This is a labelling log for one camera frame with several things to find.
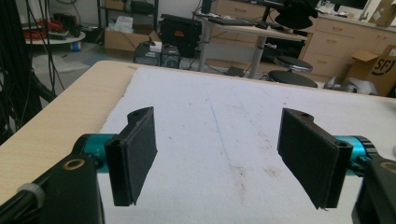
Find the cardboard box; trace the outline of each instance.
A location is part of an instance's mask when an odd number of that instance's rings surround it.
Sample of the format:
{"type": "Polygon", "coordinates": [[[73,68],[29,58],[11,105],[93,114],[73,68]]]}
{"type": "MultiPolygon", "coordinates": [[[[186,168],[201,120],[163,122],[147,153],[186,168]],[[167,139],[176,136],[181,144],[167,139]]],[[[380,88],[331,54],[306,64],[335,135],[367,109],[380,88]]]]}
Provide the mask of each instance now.
{"type": "Polygon", "coordinates": [[[161,41],[161,39],[152,30],[149,34],[127,34],[105,29],[105,50],[110,57],[132,60],[137,46],[146,41],[161,41]]]}
{"type": "Polygon", "coordinates": [[[355,52],[346,79],[355,77],[373,82],[378,95],[387,96],[396,83],[396,45],[388,45],[381,55],[364,50],[355,52]]]}
{"type": "Polygon", "coordinates": [[[393,0],[382,0],[369,22],[379,26],[390,26],[396,17],[396,4],[393,0]]]}
{"type": "Polygon", "coordinates": [[[121,0],[105,0],[105,7],[116,10],[125,10],[126,3],[121,0]]]}

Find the table leg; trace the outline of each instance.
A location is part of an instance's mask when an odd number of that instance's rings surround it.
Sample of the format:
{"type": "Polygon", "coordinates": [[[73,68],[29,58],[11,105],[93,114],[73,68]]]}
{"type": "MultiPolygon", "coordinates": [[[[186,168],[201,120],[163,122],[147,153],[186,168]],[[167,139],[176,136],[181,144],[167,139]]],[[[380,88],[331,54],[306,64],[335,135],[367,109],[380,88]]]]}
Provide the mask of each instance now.
{"type": "Polygon", "coordinates": [[[260,37],[260,45],[257,46],[256,51],[254,52],[253,62],[250,68],[250,73],[248,74],[248,78],[253,78],[254,74],[256,74],[257,68],[259,67],[260,64],[260,60],[262,59],[262,52],[264,50],[266,41],[267,41],[266,36],[260,37]]]}
{"type": "Polygon", "coordinates": [[[198,72],[202,72],[204,70],[207,46],[209,45],[210,34],[212,33],[212,25],[209,24],[208,22],[204,22],[204,24],[205,24],[205,28],[203,34],[203,41],[201,44],[201,54],[199,56],[198,72]]]}

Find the chair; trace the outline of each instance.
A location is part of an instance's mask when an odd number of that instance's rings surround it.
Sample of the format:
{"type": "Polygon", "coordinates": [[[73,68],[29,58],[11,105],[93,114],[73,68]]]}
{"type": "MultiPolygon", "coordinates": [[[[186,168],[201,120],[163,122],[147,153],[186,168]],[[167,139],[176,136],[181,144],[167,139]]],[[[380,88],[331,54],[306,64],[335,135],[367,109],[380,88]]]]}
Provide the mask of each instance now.
{"type": "Polygon", "coordinates": [[[318,87],[318,84],[313,80],[294,73],[294,72],[306,72],[306,73],[312,72],[313,67],[311,64],[289,56],[277,56],[274,58],[274,63],[282,67],[288,68],[288,71],[275,70],[269,72],[268,77],[271,80],[275,82],[286,83],[297,86],[305,86],[312,88],[318,87]]]}

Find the floor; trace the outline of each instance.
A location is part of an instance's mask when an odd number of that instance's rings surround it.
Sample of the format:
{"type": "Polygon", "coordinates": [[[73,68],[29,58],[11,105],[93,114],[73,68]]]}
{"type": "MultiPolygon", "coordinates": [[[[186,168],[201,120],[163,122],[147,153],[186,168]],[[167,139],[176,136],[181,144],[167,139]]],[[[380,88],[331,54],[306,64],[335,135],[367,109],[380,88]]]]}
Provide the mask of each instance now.
{"type": "MultiPolygon", "coordinates": [[[[58,95],[99,61],[113,60],[131,63],[130,60],[106,55],[104,46],[85,42],[81,42],[81,50],[79,52],[72,51],[69,44],[53,45],[51,49],[45,49],[43,46],[33,46],[32,52],[33,68],[37,77],[49,89],[54,88],[58,95]],[[47,54],[49,50],[52,52],[53,64],[58,71],[58,75],[53,75],[55,73],[49,72],[49,56],[47,54]],[[50,74],[55,77],[54,85],[51,84],[50,74]]],[[[198,61],[199,54],[195,58],[184,58],[180,63],[180,69],[197,71],[198,61]]],[[[204,72],[224,75],[228,69],[206,65],[204,72]]],[[[257,73],[254,78],[265,79],[265,74],[257,73]]],[[[48,103],[42,101],[42,104],[45,106],[48,103]]]]}

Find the monitor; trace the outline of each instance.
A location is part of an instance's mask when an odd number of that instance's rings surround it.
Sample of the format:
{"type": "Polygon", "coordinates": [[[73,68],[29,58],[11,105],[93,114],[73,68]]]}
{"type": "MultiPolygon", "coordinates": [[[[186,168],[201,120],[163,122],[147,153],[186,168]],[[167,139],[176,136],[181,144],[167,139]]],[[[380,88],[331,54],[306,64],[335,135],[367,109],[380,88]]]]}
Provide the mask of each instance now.
{"type": "Polygon", "coordinates": [[[356,9],[364,9],[368,0],[330,0],[331,3],[335,4],[334,11],[338,11],[340,6],[353,7],[356,9]]]}

